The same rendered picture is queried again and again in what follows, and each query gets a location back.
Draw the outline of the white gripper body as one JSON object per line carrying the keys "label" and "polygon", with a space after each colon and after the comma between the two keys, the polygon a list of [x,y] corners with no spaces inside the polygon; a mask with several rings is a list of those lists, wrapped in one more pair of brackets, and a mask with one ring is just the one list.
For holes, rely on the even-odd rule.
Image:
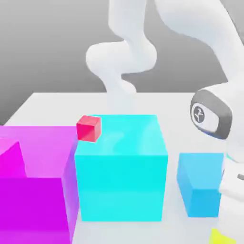
{"label": "white gripper body", "polygon": [[220,193],[228,197],[244,197],[244,164],[228,161],[224,167]]}

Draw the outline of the large magenta box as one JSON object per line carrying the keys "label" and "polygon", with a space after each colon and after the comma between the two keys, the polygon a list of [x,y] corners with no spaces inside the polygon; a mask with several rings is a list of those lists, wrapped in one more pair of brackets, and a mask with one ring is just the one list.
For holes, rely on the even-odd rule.
{"label": "large magenta box", "polygon": [[0,126],[0,244],[72,244],[73,126]]}

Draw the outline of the small yellow cube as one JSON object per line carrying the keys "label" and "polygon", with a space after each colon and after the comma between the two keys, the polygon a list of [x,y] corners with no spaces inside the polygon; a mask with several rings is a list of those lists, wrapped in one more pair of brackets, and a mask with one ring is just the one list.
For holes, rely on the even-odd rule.
{"label": "small yellow cube", "polygon": [[209,244],[236,244],[236,240],[221,234],[217,229],[212,228]]}

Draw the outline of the small red cube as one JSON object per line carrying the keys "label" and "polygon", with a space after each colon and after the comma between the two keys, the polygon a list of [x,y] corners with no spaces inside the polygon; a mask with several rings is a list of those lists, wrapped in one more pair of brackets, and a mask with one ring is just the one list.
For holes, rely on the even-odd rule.
{"label": "small red cube", "polygon": [[96,142],[102,133],[101,117],[83,115],[76,123],[79,141]]}

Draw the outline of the blue box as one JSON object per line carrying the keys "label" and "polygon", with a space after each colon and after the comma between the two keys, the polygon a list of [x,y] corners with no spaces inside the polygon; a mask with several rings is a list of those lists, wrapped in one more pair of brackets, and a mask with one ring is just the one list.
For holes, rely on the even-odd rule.
{"label": "blue box", "polygon": [[177,182],[188,217],[218,217],[223,153],[180,153]]}

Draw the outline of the large cyan box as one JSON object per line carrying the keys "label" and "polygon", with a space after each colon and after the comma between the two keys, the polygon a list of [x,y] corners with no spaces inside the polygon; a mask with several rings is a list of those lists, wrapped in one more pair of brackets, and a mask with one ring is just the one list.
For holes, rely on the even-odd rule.
{"label": "large cyan box", "polygon": [[96,142],[75,152],[81,219],[159,222],[168,152],[156,115],[102,115]]}

